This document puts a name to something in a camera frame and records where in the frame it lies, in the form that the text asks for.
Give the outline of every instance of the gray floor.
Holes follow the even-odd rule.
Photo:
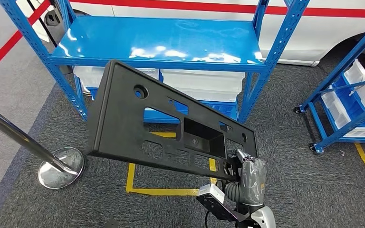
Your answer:
[[[15,32],[0,6],[0,47]],[[53,85],[48,71],[22,39],[0,62],[0,113],[28,132]],[[0,133],[0,180],[19,148]]]
[[[352,143],[336,143],[315,155],[303,115],[303,101],[341,58],[336,48],[319,67],[278,65],[247,125],[256,131],[259,156],[267,164],[266,204],[277,227],[365,227],[365,166]],[[85,151],[86,123],[57,86],[30,134],[49,150],[74,146]],[[63,190],[39,185],[40,161],[20,149],[0,183],[0,227],[203,227],[205,209],[194,197],[146,196],[125,191],[127,163],[87,157],[81,179]],[[135,188],[198,188],[209,179],[137,166]],[[231,227],[209,218],[210,227]]]

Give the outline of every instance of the stanchion post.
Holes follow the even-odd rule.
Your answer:
[[[0,131],[43,160],[38,179],[49,189],[60,189],[73,183],[85,167],[79,150],[65,147],[51,153],[1,114]]]

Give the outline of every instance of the gray carpet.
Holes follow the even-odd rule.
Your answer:
[[[355,146],[335,143],[324,154],[313,154],[308,144],[319,139],[313,121],[292,112],[337,63],[341,48],[347,49],[337,47],[319,67],[278,65],[246,123],[255,129],[259,156],[267,164],[265,203],[279,228],[365,227],[365,166]],[[57,86],[31,133],[52,151],[86,147],[86,123]],[[194,197],[127,194],[127,163],[88,157],[80,180],[62,190],[39,185],[39,164],[24,149],[18,152],[0,185],[0,228],[103,227],[110,219],[121,227],[204,227],[205,208]],[[134,179],[136,188],[205,183],[208,178],[139,165]],[[209,217],[211,228],[233,226]]]

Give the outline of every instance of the red stripe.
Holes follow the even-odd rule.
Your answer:
[[[42,4],[33,12],[33,14],[28,19],[30,24],[34,24],[43,12],[48,8],[49,0],[44,0]],[[15,46],[15,44],[22,38],[22,35],[17,31],[13,36],[0,48],[0,61],[5,57],[5,55]]]
[[[255,13],[256,6],[205,2],[184,2],[164,0],[70,0],[72,2],[93,3],[114,6],[129,6],[173,10],[199,10],[212,12]],[[267,14],[285,15],[285,6],[268,6]],[[306,8],[304,16],[365,18],[365,9]]]

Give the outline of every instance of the white vehicle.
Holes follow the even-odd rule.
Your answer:
[[[42,1],[32,0],[32,3],[37,7]],[[17,2],[25,15],[30,16],[32,10],[26,0]],[[118,5],[94,4],[99,2]],[[71,0],[76,12],[93,16],[226,20],[252,20],[257,3],[258,0]],[[264,58],[275,40],[286,10],[283,0],[269,1],[259,41]],[[39,23],[35,23],[33,28],[41,39],[48,41]],[[316,66],[337,44],[363,33],[365,0],[310,0],[279,62]]]

